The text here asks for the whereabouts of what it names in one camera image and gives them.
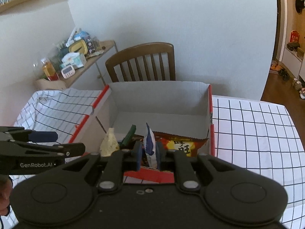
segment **blue and white packet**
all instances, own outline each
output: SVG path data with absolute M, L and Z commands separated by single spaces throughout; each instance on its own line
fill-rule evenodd
M 144 144 L 144 150 L 147 157 L 148 165 L 150 168 L 157 169 L 157 158 L 156 158 L 156 140 L 155 135 L 153 134 L 152 130 L 147 126 L 147 132 L 144 136 L 143 144 Z

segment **wooden floor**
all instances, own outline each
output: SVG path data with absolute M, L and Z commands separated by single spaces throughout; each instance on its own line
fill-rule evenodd
M 285 82 L 277 74 L 269 74 L 262 101 L 284 105 L 288 110 L 305 147 L 305 100 L 292 86 L 292 79 Z

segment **wall shelf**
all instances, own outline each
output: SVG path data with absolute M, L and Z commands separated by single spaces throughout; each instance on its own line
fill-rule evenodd
M 18 4 L 28 2 L 28 1 L 31 1 L 31 0 L 11 0 L 8 3 L 0 5 L 0 14 Z

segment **black hat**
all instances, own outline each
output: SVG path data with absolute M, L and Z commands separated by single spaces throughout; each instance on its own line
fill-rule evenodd
M 305 0 L 296 0 L 295 1 L 296 11 L 300 14 L 302 12 L 303 8 L 305 8 Z

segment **crumpled yellow wrapper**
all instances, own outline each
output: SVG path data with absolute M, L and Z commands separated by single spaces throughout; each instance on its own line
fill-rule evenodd
M 102 157 L 109 157 L 114 151 L 118 151 L 120 146 L 114 136 L 114 128 L 109 128 L 101 143 L 100 150 Z

